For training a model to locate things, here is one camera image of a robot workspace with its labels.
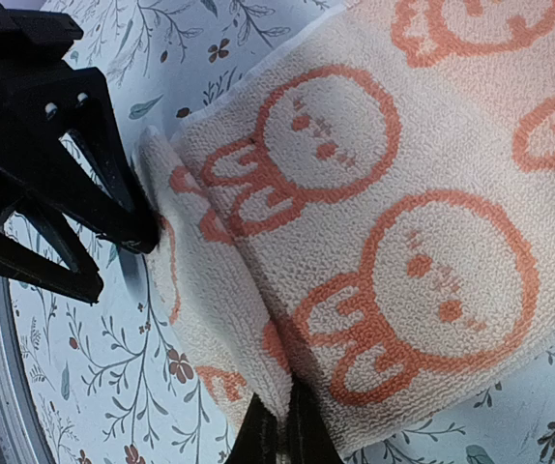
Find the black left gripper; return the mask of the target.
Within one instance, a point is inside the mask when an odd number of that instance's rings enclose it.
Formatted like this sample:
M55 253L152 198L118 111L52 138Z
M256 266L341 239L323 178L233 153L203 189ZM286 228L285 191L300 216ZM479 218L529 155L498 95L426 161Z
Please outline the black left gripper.
M131 172L105 78L64 61L83 35L68 14L0 3L0 173L99 237L147 253L158 226Z

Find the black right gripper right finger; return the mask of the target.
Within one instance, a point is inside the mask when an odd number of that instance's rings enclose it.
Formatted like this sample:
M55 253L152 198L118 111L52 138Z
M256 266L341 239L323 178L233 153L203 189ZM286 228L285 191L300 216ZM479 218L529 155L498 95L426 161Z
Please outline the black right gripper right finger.
M342 464L313 392L294 381L286 422L287 451L294 464Z

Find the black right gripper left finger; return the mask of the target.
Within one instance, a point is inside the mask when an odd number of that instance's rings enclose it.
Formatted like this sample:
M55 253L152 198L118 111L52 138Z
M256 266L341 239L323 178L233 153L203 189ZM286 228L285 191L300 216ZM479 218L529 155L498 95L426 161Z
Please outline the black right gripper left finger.
M278 421L255 393L228 456L228 464L277 463Z

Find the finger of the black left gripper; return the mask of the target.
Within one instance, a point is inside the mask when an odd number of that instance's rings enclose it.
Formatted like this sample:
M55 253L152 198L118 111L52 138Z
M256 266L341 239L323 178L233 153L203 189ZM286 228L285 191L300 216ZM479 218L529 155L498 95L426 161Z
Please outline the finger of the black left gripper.
M0 171L0 276L95 304L98 265L64 215Z

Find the orange patterned towel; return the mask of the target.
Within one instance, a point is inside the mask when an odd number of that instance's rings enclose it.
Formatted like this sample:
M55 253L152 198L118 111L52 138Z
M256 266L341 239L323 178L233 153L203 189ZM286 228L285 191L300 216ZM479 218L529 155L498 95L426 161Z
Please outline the orange patterned towel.
M303 382L348 451L555 341L555 1L359 1L138 149L151 276L235 426Z

